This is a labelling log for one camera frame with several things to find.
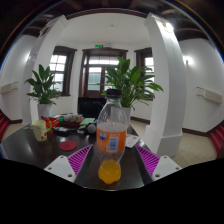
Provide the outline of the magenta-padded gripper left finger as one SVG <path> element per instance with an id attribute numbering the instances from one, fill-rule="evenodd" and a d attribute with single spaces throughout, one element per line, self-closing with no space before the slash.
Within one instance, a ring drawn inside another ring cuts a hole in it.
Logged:
<path id="1" fill-rule="evenodd" d="M 93 145 L 88 145 L 69 156 L 60 155 L 44 170 L 74 183 L 92 147 Z"/>

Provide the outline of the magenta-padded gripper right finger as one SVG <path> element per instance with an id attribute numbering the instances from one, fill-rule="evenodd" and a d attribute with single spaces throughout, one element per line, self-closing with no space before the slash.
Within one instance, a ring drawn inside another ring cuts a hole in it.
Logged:
<path id="1" fill-rule="evenodd" d="M 136 145 L 136 149 L 152 181 L 157 181 L 181 170 L 181 167 L 167 155 L 158 156 L 138 145 Z"/>

